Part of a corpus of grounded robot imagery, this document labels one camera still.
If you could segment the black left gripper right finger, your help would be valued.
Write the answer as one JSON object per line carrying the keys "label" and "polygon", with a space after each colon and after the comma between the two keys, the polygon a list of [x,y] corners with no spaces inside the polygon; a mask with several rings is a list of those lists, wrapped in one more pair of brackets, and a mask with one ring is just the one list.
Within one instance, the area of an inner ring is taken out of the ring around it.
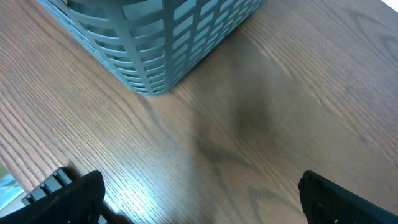
{"label": "black left gripper right finger", "polygon": [[397,215],[307,170],[298,183],[309,224],[397,224]]}

